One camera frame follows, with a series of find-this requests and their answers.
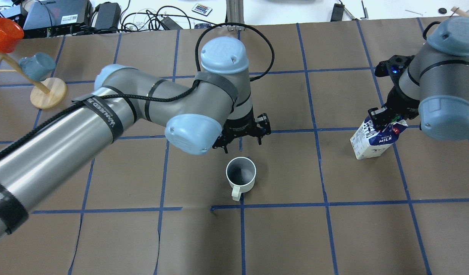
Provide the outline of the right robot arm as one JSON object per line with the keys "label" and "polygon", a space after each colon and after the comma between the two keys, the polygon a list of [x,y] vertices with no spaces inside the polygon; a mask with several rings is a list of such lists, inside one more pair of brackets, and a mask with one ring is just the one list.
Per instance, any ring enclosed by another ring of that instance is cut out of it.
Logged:
{"label": "right robot arm", "polygon": [[367,113],[376,130],[395,117],[420,118],[421,130],[441,141],[469,139],[469,17],[454,16],[423,33],[425,43],[412,56],[381,61],[376,77],[390,77],[393,88],[381,108]]}

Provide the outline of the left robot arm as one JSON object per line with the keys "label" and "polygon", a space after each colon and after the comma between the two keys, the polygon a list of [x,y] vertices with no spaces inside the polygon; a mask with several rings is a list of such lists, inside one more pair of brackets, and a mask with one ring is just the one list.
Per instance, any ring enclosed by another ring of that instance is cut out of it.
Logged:
{"label": "left robot arm", "polygon": [[195,46],[191,87],[136,68],[107,65],[94,91],[0,151],[0,239],[14,233],[58,186],[138,120],[165,128],[167,140],[192,155],[233,139],[271,134],[268,116],[253,114],[244,44],[217,37]]}

